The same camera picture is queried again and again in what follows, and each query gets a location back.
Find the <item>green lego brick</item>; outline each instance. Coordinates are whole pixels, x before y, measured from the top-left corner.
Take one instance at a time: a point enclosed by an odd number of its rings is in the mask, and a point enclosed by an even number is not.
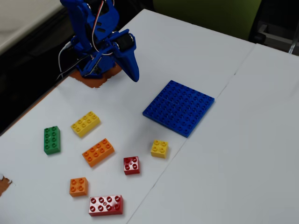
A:
[[[57,126],[45,128],[43,150],[47,155],[60,152],[60,130]]]

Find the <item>yellow lego brick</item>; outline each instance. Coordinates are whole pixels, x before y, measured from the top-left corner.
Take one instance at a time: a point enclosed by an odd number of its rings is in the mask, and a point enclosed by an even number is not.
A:
[[[84,135],[86,135],[87,132],[92,130],[99,123],[100,119],[98,118],[98,116],[90,111],[75,124],[73,124],[71,128],[80,138],[82,138]]]
[[[151,155],[166,159],[168,151],[168,142],[154,140],[153,147],[151,148]]]

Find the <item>green chair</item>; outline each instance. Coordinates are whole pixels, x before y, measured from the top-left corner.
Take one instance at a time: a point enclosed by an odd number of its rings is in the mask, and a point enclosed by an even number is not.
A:
[[[155,11],[244,40],[262,0],[153,0]]]

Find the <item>red and white lego brick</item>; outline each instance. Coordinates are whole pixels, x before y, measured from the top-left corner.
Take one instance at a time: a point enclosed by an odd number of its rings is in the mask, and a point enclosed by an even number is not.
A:
[[[121,195],[90,198],[90,216],[121,215],[122,209],[123,199]]]

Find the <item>blue lego baseplate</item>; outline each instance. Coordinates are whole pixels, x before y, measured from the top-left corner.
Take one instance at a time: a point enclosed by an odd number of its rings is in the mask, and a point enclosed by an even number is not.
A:
[[[142,114],[188,137],[214,101],[213,97],[171,80]]]

